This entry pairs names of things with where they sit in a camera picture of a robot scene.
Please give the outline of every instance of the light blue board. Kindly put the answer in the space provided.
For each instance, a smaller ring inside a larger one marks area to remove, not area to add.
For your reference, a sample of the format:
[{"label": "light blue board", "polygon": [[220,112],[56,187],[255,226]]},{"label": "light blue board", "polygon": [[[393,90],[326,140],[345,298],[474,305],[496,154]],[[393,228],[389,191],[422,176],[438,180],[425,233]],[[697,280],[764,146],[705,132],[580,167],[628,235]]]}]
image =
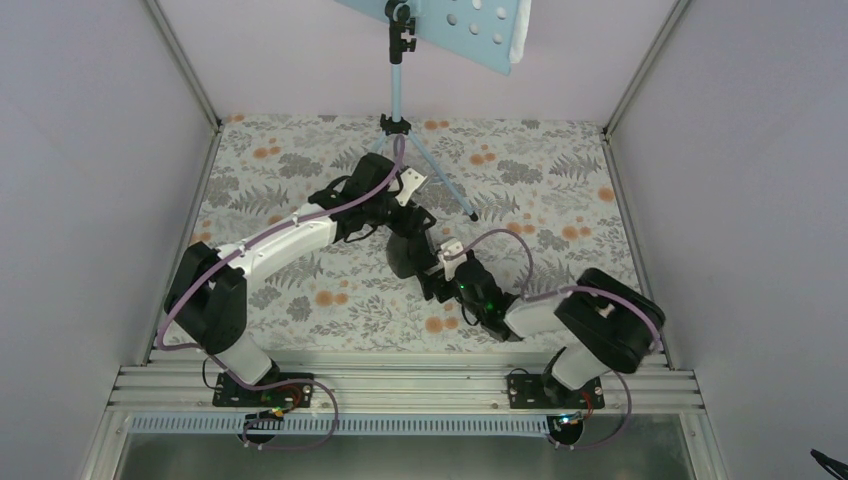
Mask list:
[{"label": "light blue board", "polygon": [[[388,24],[383,13],[385,0],[336,0],[338,3],[362,12]],[[461,55],[496,72],[509,75],[509,47],[515,31],[519,0],[481,0],[481,8],[474,8],[472,0],[418,0],[415,36],[434,45]],[[498,18],[498,8],[506,13]],[[448,22],[454,15],[456,24]],[[477,34],[471,32],[476,25]],[[501,43],[494,41],[500,35]]]}]

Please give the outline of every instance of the tripod clamp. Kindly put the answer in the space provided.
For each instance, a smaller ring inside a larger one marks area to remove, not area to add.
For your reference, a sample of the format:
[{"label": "tripod clamp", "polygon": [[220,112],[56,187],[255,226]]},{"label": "tripod clamp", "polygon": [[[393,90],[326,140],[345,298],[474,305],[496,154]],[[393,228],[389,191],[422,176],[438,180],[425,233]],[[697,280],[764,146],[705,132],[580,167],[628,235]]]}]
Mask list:
[{"label": "tripod clamp", "polygon": [[412,7],[406,0],[388,0],[385,9],[389,18],[389,61],[392,65],[400,65],[404,52],[414,52],[418,43],[416,39],[405,40],[403,34],[409,32],[415,35],[415,18]]}]

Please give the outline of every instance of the red wire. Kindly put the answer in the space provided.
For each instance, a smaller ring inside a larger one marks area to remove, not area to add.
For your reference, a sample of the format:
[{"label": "red wire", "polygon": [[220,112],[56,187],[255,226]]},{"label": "red wire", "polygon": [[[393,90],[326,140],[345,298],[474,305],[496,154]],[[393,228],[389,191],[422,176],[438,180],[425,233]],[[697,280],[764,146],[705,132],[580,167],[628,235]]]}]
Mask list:
[{"label": "red wire", "polygon": [[583,399],[586,400],[586,407],[587,407],[586,408],[586,418],[584,418],[583,420],[589,420],[589,417],[592,416],[592,412],[595,411],[595,409],[592,407],[592,398],[586,392],[580,392],[580,394],[583,395]]},{"label": "red wire", "polygon": [[296,386],[286,385],[284,387],[278,388],[277,391],[278,392],[285,392],[285,391],[291,391],[292,392],[292,408],[289,411],[294,410],[295,408],[297,408],[298,405],[300,405],[300,400],[302,398],[301,397],[301,391]]}]

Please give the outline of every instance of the gray leaf pattern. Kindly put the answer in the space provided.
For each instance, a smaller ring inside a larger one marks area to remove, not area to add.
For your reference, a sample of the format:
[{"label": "gray leaf pattern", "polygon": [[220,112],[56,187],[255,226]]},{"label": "gray leaf pattern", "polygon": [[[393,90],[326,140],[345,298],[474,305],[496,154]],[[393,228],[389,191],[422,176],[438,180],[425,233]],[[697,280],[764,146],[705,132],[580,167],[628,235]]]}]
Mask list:
[{"label": "gray leaf pattern", "polygon": [[[192,240],[235,242],[279,222],[331,180],[350,174],[379,134],[377,117],[234,115],[228,117]],[[598,267],[638,288],[633,261],[600,143],[585,122],[410,119],[446,175],[480,215],[468,220],[447,187],[435,182],[413,200],[438,223],[438,244],[466,245],[492,228],[520,232],[533,250],[530,290],[570,284]],[[391,141],[383,155],[391,156]],[[404,163],[433,172],[411,142]],[[556,351],[568,331],[499,343],[462,320],[454,301],[425,301],[418,282],[397,279],[386,264],[389,233],[310,252],[251,284],[248,326],[272,350],[410,352]],[[498,284],[517,291],[527,258],[507,236],[475,253]],[[179,327],[169,341],[188,340]]]},{"label": "gray leaf pattern", "polygon": [[291,317],[292,321],[295,322],[305,322],[309,320],[309,315],[312,314],[312,305],[309,303],[309,298],[300,296],[293,299],[286,308],[286,313]]},{"label": "gray leaf pattern", "polygon": [[311,158],[298,155],[296,153],[287,153],[280,157],[280,175],[286,178],[294,176],[314,177],[320,175],[324,167],[318,162],[313,162]]},{"label": "gray leaf pattern", "polygon": [[280,292],[276,288],[265,286],[253,292],[253,294],[250,295],[250,300],[248,300],[247,303],[250,304],[252,307],[258,308],[259,310],[265,310],[265,308],[268,307],[271,302],[282,296],[282,292]]}]

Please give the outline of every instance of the white wall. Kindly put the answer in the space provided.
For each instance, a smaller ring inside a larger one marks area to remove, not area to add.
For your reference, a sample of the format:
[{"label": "white wall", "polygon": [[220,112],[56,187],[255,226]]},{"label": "white wall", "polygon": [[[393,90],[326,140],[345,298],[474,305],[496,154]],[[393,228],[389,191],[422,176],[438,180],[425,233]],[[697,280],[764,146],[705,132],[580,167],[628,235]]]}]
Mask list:
[{"label": "white wall", "polygon": [[848,461],[848,3],[693,2],[614,152],[732,478]]},{"label": "white wall", "polygon": [[140,1],[0,2],[0,465],[79,475],[210,129]]},{"label": "white wall", "polygon": [[[219,115],[391,108],[386,24],[331,0],[160,3]],[[673,4],[536,0],[509,77],[419,41],[404,112],[606,123]]]}]

